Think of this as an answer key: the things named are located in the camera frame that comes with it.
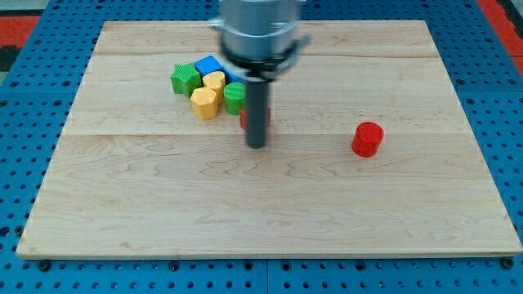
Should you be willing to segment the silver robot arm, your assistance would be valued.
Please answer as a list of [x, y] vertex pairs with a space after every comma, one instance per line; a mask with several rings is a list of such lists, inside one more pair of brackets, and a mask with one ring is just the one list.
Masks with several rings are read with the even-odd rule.
[[297, 62], [311, 35], [298, 35], [299, 0], [222, 0], [209, 26], [221, 54], [238, 75], [273, 82]]

